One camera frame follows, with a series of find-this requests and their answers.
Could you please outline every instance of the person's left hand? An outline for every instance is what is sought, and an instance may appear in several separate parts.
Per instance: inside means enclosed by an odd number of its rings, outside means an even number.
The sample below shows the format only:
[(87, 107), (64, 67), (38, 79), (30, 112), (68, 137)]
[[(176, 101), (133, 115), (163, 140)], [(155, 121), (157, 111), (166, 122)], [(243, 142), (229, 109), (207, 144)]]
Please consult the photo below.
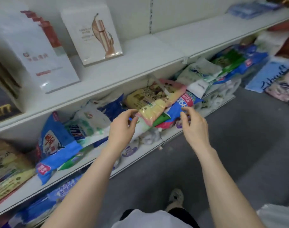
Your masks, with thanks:
[(130, 143), (135, 133), (135, 126), (138, 121), (138, 117), (135, 117), (134, 114), (137, 112), (138, 110), (136, 109), (129, 109), (122, 112), (110, 125), (107, 146), (108, 149), (114, 151), (118, 156)]

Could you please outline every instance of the lower shelf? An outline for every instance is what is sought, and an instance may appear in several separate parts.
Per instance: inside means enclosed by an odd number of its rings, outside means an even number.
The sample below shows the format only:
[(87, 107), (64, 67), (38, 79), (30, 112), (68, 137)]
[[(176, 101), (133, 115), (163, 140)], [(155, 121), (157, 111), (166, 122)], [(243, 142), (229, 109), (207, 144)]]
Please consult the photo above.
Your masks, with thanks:
[[(234, 98), (233, 95), (227, 97), (221, 106), (223, 106), (224, 104), (226, 104), (233, 98)], [(217, 109), (204, 110), (202, 111), (202, 115), (206, 117), (207, 115), (211, 114), (215, 110)], [(142, 157), (146, 156), (147, 154), (155, 150), (157, 147), (161, 146), (164, 142), (174, 138), (181, 132), (182, 132), (181, 129), (177, 129), (176, 127), (173, 127), (161, 133), (161, 140), (154, 142), (151, 145), (140, 145), (138, 151), (135, 154), (129, 157), (122, 157), (119, 167), (115, 169), (114, 171), (112, 171), (110, 177), (111, 178), (114, 177), (115, 175), (125, 170), (130, 165), (134, 164), (136, 161), (141, 159)], [(57, 171), (45, 185), (41, 185), (41, 181), (39, 180), (39, 178), (37, 176), (33, 176), (19, 190), (17, 190), (8, 199), (6, 199), (4, 202), (0, 204), (0, 215), (18, 206), (19, 204), (25, 202), (26, 200), (32, 198), (33, 196), (39, 194), (40, 192), (46, 190), (47, 188), (53, 186), (54, 184), (65, 179), (66, 177), (70, 176), (71, 174), (80, 170), (81, 168), (91, 164), (99, 156), (102, 148), (103, 147), (93, 149), (91, 152), (89, 152), (86, 155), (86, 157), (84, 157), (80, 162), (78, 162), (72, 168), (63, 170), (63, 171)]]

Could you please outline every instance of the forearm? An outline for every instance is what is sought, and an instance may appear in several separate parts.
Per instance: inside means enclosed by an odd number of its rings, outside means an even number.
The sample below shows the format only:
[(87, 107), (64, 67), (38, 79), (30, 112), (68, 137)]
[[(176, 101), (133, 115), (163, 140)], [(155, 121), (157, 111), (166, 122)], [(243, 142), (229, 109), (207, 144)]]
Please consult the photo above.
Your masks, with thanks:
[(198, 156), (215, 226), (265, 227), (222, 165), (216, 151), (212, 149), (201, 153)]
[(42, 228), (94, 227), (117, 158), (105, 149)]

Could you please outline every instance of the foot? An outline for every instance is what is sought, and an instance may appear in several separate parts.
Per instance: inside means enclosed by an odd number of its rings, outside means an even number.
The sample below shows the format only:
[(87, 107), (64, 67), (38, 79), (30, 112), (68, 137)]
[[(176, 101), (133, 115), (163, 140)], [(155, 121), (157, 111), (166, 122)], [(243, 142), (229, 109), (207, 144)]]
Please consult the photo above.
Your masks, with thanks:
[(169, 197), (169, 202), (178, 202), (181, 206), (183, 204), (184, 196), (183, 193), (180, 189), (174, 189), (172, 190), (170, 197)]

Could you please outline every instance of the hand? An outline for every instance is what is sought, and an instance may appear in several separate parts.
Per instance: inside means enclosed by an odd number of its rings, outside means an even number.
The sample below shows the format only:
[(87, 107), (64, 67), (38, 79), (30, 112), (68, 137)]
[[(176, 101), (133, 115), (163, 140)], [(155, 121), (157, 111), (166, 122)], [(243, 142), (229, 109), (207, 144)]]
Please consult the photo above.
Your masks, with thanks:
[(112, 150), (118, 156), (130, 143), (135, 133), (138, 117), (135, 117), (134, 114), (137, 112), (138, 110), (136, 109), (129, 109), (122, 112), (110, 125), (107, 147), (108, 150)]
[(198, 155), (201, 152), (207, 152), (213, 148), (209, 142), (207, 121), (192, 107), (182, 107), (191, 117), (191, 123), (188, 123), (188, 117), (185, 112), (180, 113), (182, 120), (182, 130), (187, 142)]

